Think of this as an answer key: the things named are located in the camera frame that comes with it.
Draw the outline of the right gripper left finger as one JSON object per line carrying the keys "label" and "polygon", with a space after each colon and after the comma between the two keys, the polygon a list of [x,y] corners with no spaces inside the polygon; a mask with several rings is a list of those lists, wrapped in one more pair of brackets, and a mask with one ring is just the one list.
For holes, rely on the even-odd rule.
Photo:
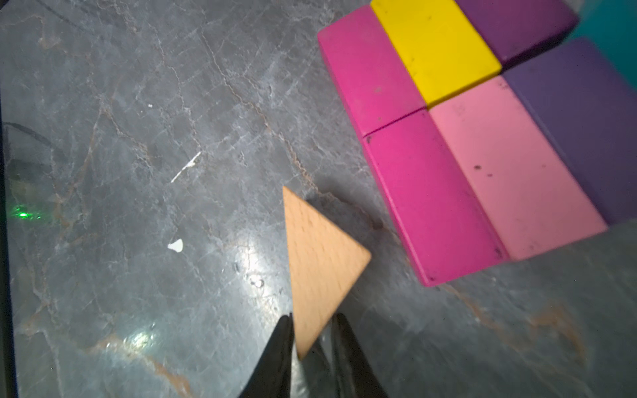
{"label": "right gripper left finger", "polygon": [[291,314],[280,317],[239,398],[290,398],[291,364],[295,342]]}

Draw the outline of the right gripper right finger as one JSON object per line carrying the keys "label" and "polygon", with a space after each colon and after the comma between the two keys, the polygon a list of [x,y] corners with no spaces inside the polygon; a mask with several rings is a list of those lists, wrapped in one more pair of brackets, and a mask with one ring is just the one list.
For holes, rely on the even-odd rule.
{"label": "right gripper right finger", "polygon": [[343,313],[332,318],[331,341],[338,397],[388,398]]}

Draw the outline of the tan wooden block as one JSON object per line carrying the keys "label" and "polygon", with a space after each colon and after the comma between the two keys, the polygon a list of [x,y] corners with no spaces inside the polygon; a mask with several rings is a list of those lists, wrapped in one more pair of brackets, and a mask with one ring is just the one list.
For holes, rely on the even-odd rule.
{"label": "tan wooden block", "polygon": [[288,187],[282,188],[295,346],[304,359],[372,255]]}

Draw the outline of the magenta block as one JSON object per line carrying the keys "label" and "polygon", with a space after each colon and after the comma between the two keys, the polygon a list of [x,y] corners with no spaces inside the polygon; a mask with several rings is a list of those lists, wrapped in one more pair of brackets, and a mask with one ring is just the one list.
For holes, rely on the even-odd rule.
{"label": "magenta block", "polygon": [[426,108],[371,6],[340,18],[319,31],[317,39],[359,139]]}
{"label": "magenta block", "polygon": [[509,261],[430,114],[417,111],[361,141],[409,261],[435,286]]}

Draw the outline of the light pink block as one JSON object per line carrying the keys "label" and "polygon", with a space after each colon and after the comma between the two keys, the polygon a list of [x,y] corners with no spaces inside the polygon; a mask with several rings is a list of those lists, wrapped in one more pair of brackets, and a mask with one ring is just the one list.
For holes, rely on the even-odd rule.
{"label": "light pink block", "polygon": [[430,113],[512,260],[607,231],[504,78],[496,76]]}

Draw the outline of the yellow block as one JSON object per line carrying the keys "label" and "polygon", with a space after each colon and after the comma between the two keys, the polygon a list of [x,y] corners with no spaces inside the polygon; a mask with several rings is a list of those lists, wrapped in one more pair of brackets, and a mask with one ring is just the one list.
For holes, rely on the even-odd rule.
{"label": "yellow block", "polygon": [[371,7],[429,109],[502,70],[453,0],[373,0]]}

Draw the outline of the purple block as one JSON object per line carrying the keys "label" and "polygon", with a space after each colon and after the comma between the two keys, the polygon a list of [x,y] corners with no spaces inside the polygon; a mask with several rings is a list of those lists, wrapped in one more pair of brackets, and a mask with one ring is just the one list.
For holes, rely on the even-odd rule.
{"label": "purple block", "polygon": [[504,73],[609,224],[636,217],[636,91],[581,37]]}
{"label": "purple block", "polygon": [[579,17],[562,0],[457,0],[507,70],[560,44]]}

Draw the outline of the teal triangle block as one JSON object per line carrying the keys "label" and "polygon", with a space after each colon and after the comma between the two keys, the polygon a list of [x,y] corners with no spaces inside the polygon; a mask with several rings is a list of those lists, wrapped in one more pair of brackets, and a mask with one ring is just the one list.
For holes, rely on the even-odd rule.
{"label": "teal triangle block", "polygon": [[574,1],[580,18],[567,41],[591,41],[636,89],[636,1]]}

